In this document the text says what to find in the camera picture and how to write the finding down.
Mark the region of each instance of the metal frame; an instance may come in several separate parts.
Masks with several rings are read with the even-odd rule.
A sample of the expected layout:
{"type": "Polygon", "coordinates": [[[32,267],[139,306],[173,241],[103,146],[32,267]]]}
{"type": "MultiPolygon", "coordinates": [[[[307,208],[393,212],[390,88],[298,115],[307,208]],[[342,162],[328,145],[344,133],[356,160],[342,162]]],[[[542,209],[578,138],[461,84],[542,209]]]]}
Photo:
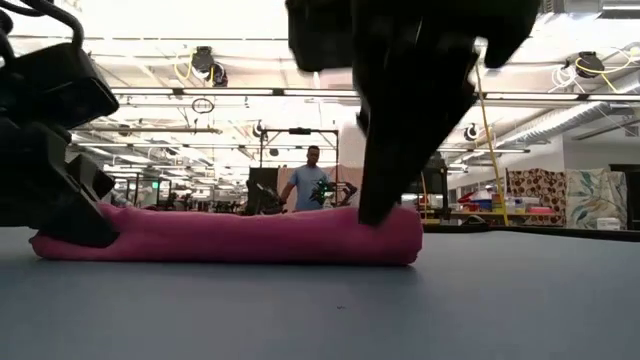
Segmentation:
{"type": "Polygon", "coordinates": [[[135,193],[133,194],[133,205],[136,206],[136,204],[138,203],[138,190],[139,190],[139,185],[140,185],[140,181],[157,181],[158,182],[158,191],[156,192],[156,205],[160,204],[160,184],[163,182],[168,181],[169,182],[169,194],[171,194],[171,186],[172,186],[172,182],[171,180],[163,180],[161,177],[145,177],[145,176],[140,176],[140,174],[136,174],[136,179],[132,180],[129,178],[122,178],[120,177],[120,179],[126,179],[127,180],[127,187],[125,190],[125,198],[128,200],[129,199],[129,191],[131,191],[130,189],[130,185],[131,183],[134,183],[135,186],[135,193]]]}
{"type": "Polygon", "coordinates": [[[336,145],[335,145],[335,150],[336,150],[336,182],[340,182],[340,176],[338,174],[339,172],[339,156],[340,156],[340,132],[338,130],[320,130],[320,129],[300,129],[300,128],[291,128],[291,129],[261,129],[260,130],[260,168],[262,168],[262,163],[263,163],[263,152],[265,147],[269,146],[269,144],[271,143],[271,141],[273,141],[276,137],[278,137],[278,135],[280,135],[281,133],[288,133],[288,134],[292,134],[292,135],[300,135],[300,136],[306,136],[306,135],[311,135],[313,133],[316,134],[320,134],[320,136],[322,136],[325,140],[327,140],[327,142],[329,142],[329,140],[323,135],[323,134],[333,134],[336,137],[336,145]],[[296,131],[300,131],[300,130],[306,130],[309,132],[309,134],[295,134],[296,131]],[[268,133],[276,133],[276,135],[271,138],[271,140],[269,140],[269,142],[267,144],[265,144],[265,137],[268,133]]]}

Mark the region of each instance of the storage box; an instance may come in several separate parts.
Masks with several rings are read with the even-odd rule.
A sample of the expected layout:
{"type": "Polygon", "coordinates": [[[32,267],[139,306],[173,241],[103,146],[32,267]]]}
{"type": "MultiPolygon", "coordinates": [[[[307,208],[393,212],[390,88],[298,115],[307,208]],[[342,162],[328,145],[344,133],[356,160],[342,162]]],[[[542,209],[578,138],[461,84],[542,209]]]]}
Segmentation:
{"type": "Polygon", "coordinates": [[[598,218],[598,230],[620,230],[620,220],[616,218],[598,218]]]}

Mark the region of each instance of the black robotic finger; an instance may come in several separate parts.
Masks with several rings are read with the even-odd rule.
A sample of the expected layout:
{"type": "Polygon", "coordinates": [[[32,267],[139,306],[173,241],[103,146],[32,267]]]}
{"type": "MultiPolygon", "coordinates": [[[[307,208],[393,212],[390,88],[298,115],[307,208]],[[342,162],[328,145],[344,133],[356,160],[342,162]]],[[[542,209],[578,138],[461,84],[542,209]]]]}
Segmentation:
{"type": "Polygon", "coordinates": [[[369,132],[369,112],[365,108],[360,108],[360,112],[356,115],[356,123],[363,134],[369,132]]]}
{"type": "Polygon", "coordinates": [[[354,62],[354,80],[369,114],[359,210],[360,222],[368,225],[386,218],[475,101],[467,80],[478,58],[474,38],[427,31],[412,47],[404,30],[391,39],[400,44],[382,60],[360,66],[357,54],[354,62]]]}
{"type": "Polygon", "coordinates": [[[478,18],[478,36],[487,38],[489,45],[484,63],[488,68],[502,67],[529,37],[536,21],[540,0],[501,0],[504,7],[497,15],[478,18]]]}

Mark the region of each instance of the ceiling light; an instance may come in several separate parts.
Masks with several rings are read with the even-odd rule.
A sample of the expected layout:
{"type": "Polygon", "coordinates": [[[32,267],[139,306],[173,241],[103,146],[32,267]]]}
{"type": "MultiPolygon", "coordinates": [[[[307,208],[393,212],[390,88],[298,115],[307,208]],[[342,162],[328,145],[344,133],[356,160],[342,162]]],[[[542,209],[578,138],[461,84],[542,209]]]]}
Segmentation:
{"type": "Polygon", "coordinates": [[[94,147],[87,147],[87,150],[90,150],[98,155],[104,155],[104,156],[113,156],[113,154],[111,154],[110,152],[106,152],[104,150],[98,149],[98,148],[94,148],[94,147]]]}
{"type": "Polygon", "coordinates": [[[130,161],[130,162],[135,162],[135,163],[139,163],[139,164],[148,164],[153,162],[152,160],[149,160],[145,157],[142,156],[135,156],[135,155],[118,155],[118,157],[120,157],[122,160],[126,160],[126,161],[130,161]]]}
{"type": "Polygon", "coordinates": [[[194,180],[197,180],[198,182],[203,183],[203,184],[211,184],[211,185],[213,185],[213,184],[218,182],[216,179],[203,179],[203,178],[198,179],[198,178],[194,178],[194,180]]]}
{"type": "Polygon", "coordinates": [[[639,5],[602,5],[602,10],[623,10],[623,11],[637,11],[640,10],[639,5]]]}
{"type": "Polygon", "coordinates": [[[285,90],[285,96],[309,96],[309,97],[354,97],[358,93],[353,90],[285,90]]]}
{"type": "Polygon", "coordinates": [[[487,100],[576,100],[579,94],[489,93],[487,100]]]}
{"type": "Polygon", "coordinates": [[[141,173],[143,171],[143,169],[133,169],[128,167],[109,166],[109,165],[105,165],[103,170],[105,172],[127,172],[127,173],[141,173]]]}
{"type": "Polygon", "coordinates": [[[185,95],[227,95],[227,96],[271,96],[271,89],[184,89],[185,95]]]}
{"type": "Polygon", "coordinates": [[[187,180],[188,177],[187,176],[166,176],[166,175],[162,175],[160,176],[163,179],[167,179],[167,180],[187,180]]]}
{"type": "Polygon", "coordinates": [[[591,95],[589,100],[594,101],[640,101],[640,95],[625,95],[625,94],[611,94],[611,95],[591,95]]]}
{"type": "Polygon", "coordinates": [[[111,88],[114,95],[173,95],[169,88],[111,88]]]}
{"type": "Polygon", "coordinates": [[[137,176],[137,174],[133,173],[108,173],[108,175],[116,178],[130,178],[137,176]]]}
{"type": "Polygon", "coordinates": [[[469,152],[465,148],[438,148],[439,152],[469,152]]]}
{"type": "Polygon", "coordinates": [[[84,146],[84,147],[127,147],[127,144],[116,144],[116,143],[76,143],[74,145],[84,146]]]}
{"type": "Polygon", "coordinates": [[[184,170],[169,170],[167,171],[169,174],[177,175],[177,176],[188,176],[189,173],[184,170]]]}
{"type": "Polygon", "coordinates": [[[137,144],[132,144],[133,147],[144,147],[144,148],[165,148],[165,147],[171,147],[170,144],[150,144],[150,143],[137,143],[137,144]]]}

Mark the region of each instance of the wall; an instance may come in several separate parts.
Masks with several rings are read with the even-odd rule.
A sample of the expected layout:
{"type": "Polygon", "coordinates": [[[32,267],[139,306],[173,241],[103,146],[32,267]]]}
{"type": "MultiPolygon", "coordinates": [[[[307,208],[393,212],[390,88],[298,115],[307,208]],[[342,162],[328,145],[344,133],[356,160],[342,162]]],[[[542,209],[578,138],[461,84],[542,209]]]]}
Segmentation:
{"type": "MultiPolygon", "coordinates": [[[[541,168],[549,171],[564,171],[563,138],[556,136],[546,145],[530,146],[528,154],[504,154],[497,159],[500,176],[505,168],[509,170],[527,170],[541,168]]],[[[493,167],[469,167],[467,174],[449,175],[447,185],[450,189],[495,179],[493,167]]]]}
{"type": "Polygon", "coordinates": [[[639,164],[638,143],[592,143],[587,140],[564,141],[564,162],[567,169],[587,170],[608,168],[610,164],[639,164]]]}

